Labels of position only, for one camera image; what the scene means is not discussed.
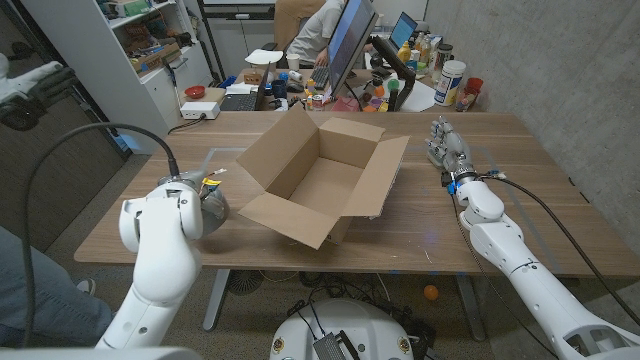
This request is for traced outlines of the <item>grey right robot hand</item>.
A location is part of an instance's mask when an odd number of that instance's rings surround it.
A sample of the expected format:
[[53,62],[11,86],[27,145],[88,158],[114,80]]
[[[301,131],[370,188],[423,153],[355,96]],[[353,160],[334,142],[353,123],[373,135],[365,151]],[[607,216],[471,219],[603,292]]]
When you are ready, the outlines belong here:
[[425,143],[427,157],[431,163],[437,169],[447,172],[457,184],[462,185],[478,179],[469,145],[445,116],[440,115],[431,123],[430,137]]

